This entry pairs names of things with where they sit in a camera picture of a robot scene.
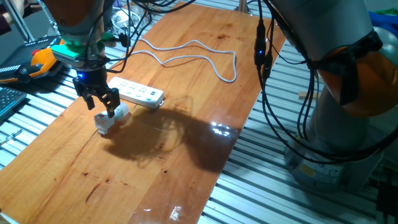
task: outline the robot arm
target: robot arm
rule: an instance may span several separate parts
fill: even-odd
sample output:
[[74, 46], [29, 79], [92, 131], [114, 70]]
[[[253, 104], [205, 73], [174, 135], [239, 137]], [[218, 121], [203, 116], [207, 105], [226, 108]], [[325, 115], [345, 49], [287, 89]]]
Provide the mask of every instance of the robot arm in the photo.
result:
[[109, 117], [120, 104], [117, 88], [106, 84], [104, 43], [104, 0], [45, 0], [48, 10], [58, 24], [65, 45], [52, 47], [55, 58], [71, 65], [78, 74], [73, 79], [78, 96], [89, 110], [95, 107], [93, 96], [102, 102]]
[[330, 93], [353, 116], [398, 104], [397, 38], [372, 26], [364, 1], [271, 0]]

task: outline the white object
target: white object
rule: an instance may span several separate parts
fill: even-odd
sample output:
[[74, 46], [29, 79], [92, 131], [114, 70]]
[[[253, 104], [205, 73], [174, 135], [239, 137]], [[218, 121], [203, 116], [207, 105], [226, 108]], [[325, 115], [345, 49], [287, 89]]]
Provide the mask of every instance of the white object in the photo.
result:
[[[128, 27], [129, 25], [129, 11], [127, 9], [121, 9], [118, 12], [116, 12], [113, 16], [112, 16], [112, 23], [114, 26], [116, 26], [119, 29], [125, 29], [126, 27]], [[138, 16], [136, 13], [134, 12], [130, 12], [130, 17], [131, 20], [133, 21], [133, 25], [134, 25], [134, 21], [136, 21], [137, 19], [140, 19], [140, 16]]]
[[114, 124], [115, 121], [119, 121], [125, 115], [129, 113], [129, 108], [125, 103], [120, 103], [120, 105], [115, 109], [114, 116], [110, 118], [106, 111], [103, 111], [94, 116], [95, 126], [98, 128], [100, 134], [107, 134], [108, 129]]
[[124, 99], [150, 109], [156, 109], [163, 104], [164, 94], [162, 90], [119, 77], [112, 78], [108, 83], [108, 86], [110, 88], [119, 89], [120, 99]]
[[166, 64], [166, 63], [169, 62], [169, 61], [176, 60], [176, 59], [180, 59], [180, 58], [203, 58], [203, 59], [205, 59], [205, 60], [207, 60], [207, 61], [210, 62], [210, 64], [211, 64], [211, 66], [213, 67], [213, 69], [214, 69], [214, 71], [215, 71], [217, 77], [218, 77], [220, 80], [222, 80], [222, 81], [224, 81], [224, 82], [226, 82], [226, 83], [233, 83], [233, 82], [235, 82], [235, 80], [236, 80], [236, 78], [237, 78], [237, 76], [238, 76], [237, 73], [236, 73], [236, 53], [235, 53], [235, 51], [233, 51], [233, 50], [230, 50], [230, 51], [214, 50], [214, 49], [211, 49], [211, 48], [207, 47], [206, 45], [204, 45], [203, 43], [201, 43], [201, 42], [198, 41], [198, 40], [191, 40], [191, 41], [189, 41], [188, 43], [186, 43], [186, 44], [184, 44], [184, 45], [181, 45], [181, 46], [179, 46], [179, 47], [172, 47], [172, 48], [168, 48], [168, 49], [163, 49], [163, 48], [154, 47], [154, 46], [153, 46], [148, 40], [146, 40], [146, 39], [140, 38], [139, 40], [145, 42], [145, 43], [146, 43], [147, 45], [149, 45], [152, 49], [154, 49], [154, 50], [159, 50], [159, 51], [177, 50], [177, 49], [184, 48], [184, 47], [187, 46], [188, 44], [191, 44], [191, 43], [193, 43], [193, 42], [196, 42], [196, 43], [202, 45], [202, 46], [203, 46], [204, 48], [206, 48], [208, 51], [213, 52], [213, 53], [218, 53], [218, 54], [233, 54], [232, 66], [233, 66], [233, 70], [234, 70], [234, 77], [233, 77], [231, 80], [227, 80], [227, 79], [223, 78], [223, 77], [217, 72], [216, 66], [215, 66], [214, 63], [210, 60], [210, 58], [205, 57], [205, 56], [202, 56], [202, 55], [184, 55], [184, 56], [179, 56], [179, 57], [170, 58], [170, 59], [166, 60], [165, 62], [160, 61], [159, 58], [157, 58], [152, 52], [149, 52], [149, 51], [147, 51], [147, 50], [139, 50], [139, 51], [133, 52], [131, 55], [134, 55], [134, 54], [148, 54], [148, 55], [154, 57], [154, 58], [156, 59], [156, 61], [158, 61], [161, 65], [164, 65], [164, 64]]

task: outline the metal rod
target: metal rod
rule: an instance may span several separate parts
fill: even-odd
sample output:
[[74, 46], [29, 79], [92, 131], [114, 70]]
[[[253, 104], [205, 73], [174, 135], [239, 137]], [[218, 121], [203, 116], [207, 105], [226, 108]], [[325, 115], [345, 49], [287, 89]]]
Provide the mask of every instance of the metal rod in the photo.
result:
[[26, 42], [34, 41], [34, 37], [30, 32], [29, 28], [26, 26], [24, 18], [15, 7], [15, 4], [12, 0], [2, 0], [4, 7], [7, 9], [7, 12], [10, 14], [12, 20], [15, 23], [15, 27], [19, 31], [20, 35]]
[[239, 6], [235, 9], [235, 11], [248, 13], [246, 2], [247, 2], [247, 0], [239, 0]]

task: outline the wire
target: wire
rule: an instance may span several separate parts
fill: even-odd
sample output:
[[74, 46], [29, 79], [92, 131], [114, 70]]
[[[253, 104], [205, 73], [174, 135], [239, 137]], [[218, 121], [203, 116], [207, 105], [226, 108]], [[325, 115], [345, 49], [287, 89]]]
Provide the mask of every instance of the wire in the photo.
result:
[[257, 0], [259, 5], [259, 13], [260, 13], [260, 21], [262, 21], [262, 7], [261, 7], [261, 0]]
[[153, 2], [152, 4], [153, 4], [154, 6], [167, 7], [167, 6], [169, 6], [169, 5], [173, 4], [173, 3], [175, 3], [176, 0], [170, 1], [170, 2], [168, 2], [168, 3], [166, 3], [166, 2], [167, 2], [167, 0], [164, 0], [164, 1], [163, 1], [162, 3], [160, 3], [160, 4], [157, 4], [156, 2]]
[[139, 4], [139, 2], [138, 2], [137, 0], [132, 0], [132, 2], [134, 2], [138, 7], [142, 8], [142, 9], [145, 9], [146, 11], [152, 12], [152, 13], [170, 13], [170, 12], [175, 12], [175, 11], [177, 11], [177, 10], [180, 10], [180, 9], [184, 8], [184, 7], [189, 6], [190, 4], [192, 4], [192, 3], [195, 2], [195, 1], [196, 1], [196, 0], [191, 0], [191, 1], [187, 2], [187, 3], [185, 3], [185, 4], [182, 5], [182, 6], [179, 6], [179, 7], [170, 9], [170, 10], [163, 11], [163, 10], [154, 10], [154, 9], [148, 8], [147, 6], [144, 6], [144, 5], [142, 5], [142, 4]]
[[[146, 12], [144, 13], [144, 15], [141, 17], [141, 19], [140, 19], [140, 21], [139, 21], [137, 27], [139, 27], [139, 26], [141, 25], [141, 22], [144, 20], [144, 18], [146, 17], [146, 15], [147, 15], [147, 11], [146, 11]], [[148, 23], [147, 23], [147, 24], [140, 30], [140, 32], [137, 34], [137, 39], [134, 41], [134, 44], [133, 44], [133, 46], [131, 47], [130, 52], [128, 52], [129, 48], [127, 47], [127, 53], [126, 53], [126, 55], [124, 56], [124, 59], [123, 59], [123, 60], [124, 60], [124, 63], [123, 63], [122, 69], [120, 69], [119, 71], [107, 69], [107, 70], [106, 70], [107, 72], [111, 72], [111, 73], [122, 73], [122, 72], [124, 71], [124, 68], [126, 67], [127, 59], [131, 56], [132, 51], [133, 51], [134, 48], [136, 47], [137, 42], [138, 42], [138, 38], [141, 36], [142, 32], [145, 30], [145, 28], [146, 28], [147, 26], [149, 26], [149, 24], [150, 24], [151, 22], [152, 22], [152, 18], [150, 17], [150, 21], [148, 21]]]
[[179, 57], [174, 57], [174, 58], [167, 59], [165, 62], [160, 61], [152, 52], [149, 52], [149, 51], [147, 51], [147, 50], [140, 50], [140, 51], [137, 51], [137, 52], [133, 52], [131, 55], [134, 55], [134, 54], [142, 54], [142, 53], [144, 53], [144, 54], [149, 54], [149, 55], [151, 55], [152, 57], [154, 57], [154, 58], [156, 59], [156, 61], [158, 61], [161, 65], [165, 65], [167, 62], [170, 62], [170, 61], [176, 60], [176, 59], [180, 59], [180, 58], [203, 58], [203, 59], [205, 59], [205, 60], [207, 60], [207, 61], [210, 62], [210, 64], [211, 64], [211, 66], [213, 67], [213, 69], [214, 69], [214, 71], [215, 71], [217, 77], [218, 77], [220, 80], [222, 80], [222, 81], [224, 81], [224, 82], [226, 82], [226, 83], [233, 83], [233, 82], [236, 81], [237, 73], [236, 73], [236, 53], [235, 53], [235, 51], [232, 51], [232, 50], [231, 50], [231, 51], [214, 50], [214, 49], [211, 49], [211, 48], [207, 47], [206, 45], [204, 45], [203, 43], [201, 43], [201, 42], [198, 41], [198, 40], [191, 40], [191, 41], [189, 41], [188, 43], [186, 43], [186, 44], [184, 44], [184, 45], [181, 45], [181, 46], [179, 46], [179, 47], [171, 47], [171, 48], [168, 48], [168, 49], [163, 49], [163, 48], [154, 47], [154, 46], [153, 46], [148, 40], [146, 40], [146, 39], [139, 39], [139, 40], [145, 42], [147, 45], [149, 45], [149, 47], [153, 48], [154, 50], [158, 50], [158, 51], [177, 50], [177, 49], [184, 48], [184, 47], [187, 46], [188, 44], [191, 44], [191, 43], [196, 42], [196, 43], [202, 45], [202, 46], [203, 46], [204, 48], [206, 48], [208, 51], [213, 52], [213, 53], [218, 53], [218, 54], [233, 54], [233, 70], [234, 70], [234, 77], [233, 77], [233, 79], [231, 79], [231, 80], [227, 80], [227, 79], [223, 78], [223, 77], [218, 73], [218, 71], [217, 71], [216, 66], [214, 65], [214, 63], [213, 63], [208, 57], [205, 57], [205, 56], [202, 56], [202, 55], [184, 55], [184, 56], [179, 56]]
[[308, 106], [307, 106], [307, 110], [305, 111], [304, 114], [304, 121], [303, 121], [303, 133], [304, 133], [304, 138], [308, 140], [308, 136], [307, 136], [307, 119], [308, 116], [310, 114], [310, 108], [311, 108], [311, 104], [312, 104], [312, 100], [313, 100], [313, 86], [314, 86], [314, 70], [310, 71], [310, 98], [308, 100]]

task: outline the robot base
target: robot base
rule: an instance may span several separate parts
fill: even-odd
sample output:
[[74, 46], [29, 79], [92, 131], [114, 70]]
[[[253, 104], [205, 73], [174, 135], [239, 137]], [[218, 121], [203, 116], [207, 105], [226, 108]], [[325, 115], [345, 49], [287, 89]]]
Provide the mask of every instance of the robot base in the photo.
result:
[[[369, 130], [369, 137], [364, 143], [363, 147], [371, 146], [384, 135], [376, 129]], [[315, 149], [321, 149], [321, 144], [316, 136], [312, 136], [313, 141], [309, 144], [306, 140], [301, 140], [304, 144], [311, 145]], [[299, 153], [306, 155], [317, 161], [329, 161], [315, 153], [308, 151], [296, 142], [290, 142]], [[285, 163], [289, 172], [294, 179], [313, 190], [319, 192], [339, 192], [339, 191], [359, 191], [363, 185], [367, 184], [369, 176], [373, 170], [380, 163], [383, 152], [379, 152], [363, 161], [352, 162], [341, 165], [327, 165], [316, 164], [306, 161], [291, 151], [285, 148]]]
[[[369, 127], [369, 119], [347, 114], [324, 88], [307, 124], [307, 140], [304, 144], [330, 154], [354, 152], [372, 146], [385, 138], [385, 134]], [[290, 145], [301, 155], [316, 161], [328, 159], [303, 148], [292, 140]], [[321, 192], [342, 190], [358, 191], [380, 163], [383, 152], [359, 162], [338, 165], [316, 164], [302, 159], [286, 147], [285, 163], [289, 172], [300, 184]]]

